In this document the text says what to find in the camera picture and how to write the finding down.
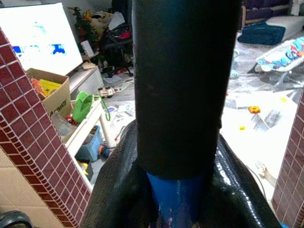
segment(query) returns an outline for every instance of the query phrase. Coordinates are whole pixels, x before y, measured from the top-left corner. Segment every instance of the blue painted pipe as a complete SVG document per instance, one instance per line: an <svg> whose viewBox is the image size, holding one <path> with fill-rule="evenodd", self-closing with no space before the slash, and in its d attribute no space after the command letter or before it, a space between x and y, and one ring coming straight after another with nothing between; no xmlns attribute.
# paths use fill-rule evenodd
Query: blue painted pipe
<svg viewBox="0 0 304 228"><path fill-rule="evenodd" d="M157 223L161 223L158 228L191 228L198 221L205 178L166 180L147 175L158 211Z"/></svg>

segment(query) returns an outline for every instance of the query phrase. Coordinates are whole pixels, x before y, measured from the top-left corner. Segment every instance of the black pole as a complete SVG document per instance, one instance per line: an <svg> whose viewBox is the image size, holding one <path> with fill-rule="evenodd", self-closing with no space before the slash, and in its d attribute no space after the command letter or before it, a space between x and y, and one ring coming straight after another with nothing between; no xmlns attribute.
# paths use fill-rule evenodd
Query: black pole
<svg viewBox="0 0 304 228"><path fill-rule="evenodd" d="M213 168L240 4L133 0L140 165L165 179Z"/></svg>

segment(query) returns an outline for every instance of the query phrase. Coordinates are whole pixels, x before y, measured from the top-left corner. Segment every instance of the shiny black plastic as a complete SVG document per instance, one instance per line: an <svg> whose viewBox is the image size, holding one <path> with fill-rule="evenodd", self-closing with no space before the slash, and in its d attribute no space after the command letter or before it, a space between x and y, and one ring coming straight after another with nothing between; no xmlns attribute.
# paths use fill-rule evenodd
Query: shiny black plastic
<svg viewBox="0 0 304 228"><path fill-rule="evenodd" d="M132 122L99 172L82 228L148 228L156 221L151 187L137 160L136 139ZM208 174L202 192L201 228L280 227L250 172L221 136L214 168Z"/></svg>

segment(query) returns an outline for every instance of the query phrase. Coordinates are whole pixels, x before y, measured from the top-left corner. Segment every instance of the floor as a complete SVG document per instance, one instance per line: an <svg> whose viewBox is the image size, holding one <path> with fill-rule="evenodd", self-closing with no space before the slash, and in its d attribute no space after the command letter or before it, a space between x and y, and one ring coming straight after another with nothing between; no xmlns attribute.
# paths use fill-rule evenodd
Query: floor
<svg viewBox="0 0 304 228"><path fill-rule="evenodd" d="M252 170L261 191L265 191L269 203L302 92L302 86L289 81L275 86L280 75L274 72L247 73L253 67L256 57L271 48L273 47L236 42L235 51L238 56L234 69L239 73L239 78L229 81L220 130L234 153ZM299 73L303 70L302 66L293 72L296 79L301 82L304 82L304 77L299 76ZM128 75L120 74L119 77L121 79L117 82L105 82L105 86L124 89L112 98L105 99L111 110L111 127L115 135L135 119L134 83L125 82L130 79ZM126 105L130 108L128 112L124 112ZM251 114L248 111L249 106L259 106L261 112ZM93 184L104 162L105 160L98 160L92 163ZM259 175L262 173L261 166L266 167L267 174L274 178L272 184Z"/></svg>

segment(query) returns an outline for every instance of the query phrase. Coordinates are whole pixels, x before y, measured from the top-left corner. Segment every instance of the orange toy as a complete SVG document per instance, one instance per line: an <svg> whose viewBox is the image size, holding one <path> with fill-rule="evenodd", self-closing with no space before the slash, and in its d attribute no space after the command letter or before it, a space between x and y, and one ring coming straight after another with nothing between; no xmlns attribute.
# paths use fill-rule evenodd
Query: orange toy
<svg viewBox="0 0 304 228"><path fill-rule="evenodd" d="M256 113L260 113L261 110L258 106L250 106L248 108L249 112L252 113L252 114L256 114Z"/></svg>

